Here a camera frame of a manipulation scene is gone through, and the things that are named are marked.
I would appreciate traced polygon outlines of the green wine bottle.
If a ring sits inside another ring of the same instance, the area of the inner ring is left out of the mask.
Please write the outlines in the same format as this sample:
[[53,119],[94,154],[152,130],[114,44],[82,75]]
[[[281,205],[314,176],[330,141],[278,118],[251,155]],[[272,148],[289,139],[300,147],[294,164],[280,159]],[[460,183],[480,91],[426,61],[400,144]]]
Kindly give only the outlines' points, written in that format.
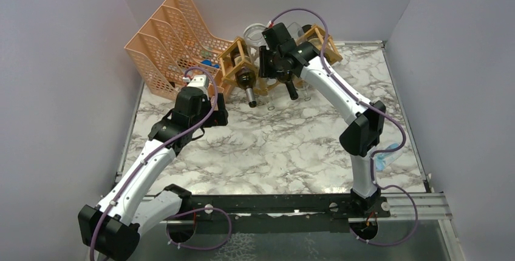
[[312,31],[311,31],[312,27],[313,26],[311,24],[306,24],[306,25],[302,26],[302,31],[304,32],[304,36],[306,38],[312,36]]
[[[250,61],[250,57],[248,55],[241,56],[239,52],[231,53],[231,60],[233,61],[234,66],[239,64],[243,59]],[[238,87],[245,91],[248,105],[251,108],[257,106],[257,101],[255,99],[253,87],[256,84],[256,75],[255,72],[252,71],[249,67],[243,66],[240,70],[235,73],[235,78]]]
[[276,73],[276,79],[286,86],[287,92],[292,101],[298,99],[299,95],[293,83],[293,74],[291,72],[279,71]]

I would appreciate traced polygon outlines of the small clear glass bottle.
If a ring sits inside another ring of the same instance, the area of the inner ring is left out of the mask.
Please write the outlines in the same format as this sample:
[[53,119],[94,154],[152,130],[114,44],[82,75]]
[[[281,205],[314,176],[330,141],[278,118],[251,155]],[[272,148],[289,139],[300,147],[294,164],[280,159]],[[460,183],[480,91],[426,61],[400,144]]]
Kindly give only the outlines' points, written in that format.
[[299,39],[304,34],[302,26],[299,25],[297,22],[289,24],[287,26],[287,30],[294,40]]

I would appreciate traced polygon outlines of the clear bottle silver cap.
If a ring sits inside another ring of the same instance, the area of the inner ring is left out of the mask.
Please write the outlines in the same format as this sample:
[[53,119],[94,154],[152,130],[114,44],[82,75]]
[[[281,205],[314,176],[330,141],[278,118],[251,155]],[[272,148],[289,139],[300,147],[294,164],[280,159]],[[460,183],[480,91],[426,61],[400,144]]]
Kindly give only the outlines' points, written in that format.
[[266,29],[266,26],[260,23],[250,24],[244,30],[244,40],[248,47],[258,49],[260,46],[266,46],[267,43],[263,37],[262,32]]

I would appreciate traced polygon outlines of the green wine bottle front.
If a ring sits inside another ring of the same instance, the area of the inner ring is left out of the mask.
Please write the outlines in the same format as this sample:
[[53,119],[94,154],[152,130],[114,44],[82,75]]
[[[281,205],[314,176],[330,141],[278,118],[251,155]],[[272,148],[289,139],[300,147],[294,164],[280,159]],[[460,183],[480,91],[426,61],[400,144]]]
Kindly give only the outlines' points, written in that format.
[[[241,56],[239,52],[231,53],[231,60],[233,61],[234,66],[239,64],[243,59],[250,61],[250,57],[248,55]],[[235,78],[238,87],[245,91],[248,105],[251,108],[257,106],[257,101],[255,99],[253,87],[256,84],[256,75],[255,72],[252,71],[249,67],[243,66],[240,70],[235,73]]]

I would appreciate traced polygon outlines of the wooden wine rack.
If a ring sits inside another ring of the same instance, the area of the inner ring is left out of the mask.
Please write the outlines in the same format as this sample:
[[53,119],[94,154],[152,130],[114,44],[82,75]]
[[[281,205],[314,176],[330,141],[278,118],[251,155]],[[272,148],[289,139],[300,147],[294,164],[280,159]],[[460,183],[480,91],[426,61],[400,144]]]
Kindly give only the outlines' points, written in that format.
[[[295,40],[295,42],[297,45],[299,45],[305,41],[308,41],[312,43],[317,49],[321,49],[322,41],[326,32],[324,29],[322,29],[322,27],[316,24],[313,24],[312,26],[311,37],[306,38],[304,35],[302,35],[299,39]],[[248,55],[250,57],[250,61],[243,59],[243,61],[234,66],[233,61],[231,60],[231,53],[234,51],[239,52],[241,56]],[[279,85],[279,82],[275,79],[259,77],[258,49],[248,47],[243,37],[236,37],[236,39],[220,55],[218,55],[217,58],[219,60],[220,70],[222,71],[221,83],[222,86],[227,90],[238,86],[235,73],[243,66],[249,67],[252,71],[255,72],[256,84],[253,87],[253,91],[256,95],[260,95],[260,92],[263,89],[272,90]]]

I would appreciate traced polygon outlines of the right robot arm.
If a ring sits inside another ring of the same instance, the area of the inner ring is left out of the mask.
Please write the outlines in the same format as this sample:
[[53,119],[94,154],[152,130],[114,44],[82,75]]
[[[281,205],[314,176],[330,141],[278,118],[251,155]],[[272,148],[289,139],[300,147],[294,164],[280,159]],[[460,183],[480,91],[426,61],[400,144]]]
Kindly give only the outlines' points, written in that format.
[[352,164],[350,208],[357,216],[368,215],[381,195],[373,180],[375,168],[370,161],[383,132],[386,106],[381,101],[372,102],[343,80],[329,65],[325,42],[320,46],[309,40],[296,42],[281,22],[265,28],[262,36],[266,44],[259,48],[259,75],[284,83],[292,99],[296,98],[293,77],[305,81],[346,122],[347,128],[339,136],[339,142],[350,154]]

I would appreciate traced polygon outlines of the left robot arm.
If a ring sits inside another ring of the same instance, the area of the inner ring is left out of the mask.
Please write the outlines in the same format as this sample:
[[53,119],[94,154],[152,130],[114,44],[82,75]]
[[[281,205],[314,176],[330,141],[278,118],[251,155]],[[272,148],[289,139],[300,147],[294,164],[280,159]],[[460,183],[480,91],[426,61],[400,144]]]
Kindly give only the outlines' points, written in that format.
[[165,218],[183,219],[191,203],[179,193],[164,190],[144,202],[143,198],[160,173],[191,141],[196,130],[225,126],[228,112],[222,93],[208,98],[199,87],[184,87],[176,103],[153,125],[136,162],[97,205],[85,205],[78,222],[89,258],[128,260],[140,238]]

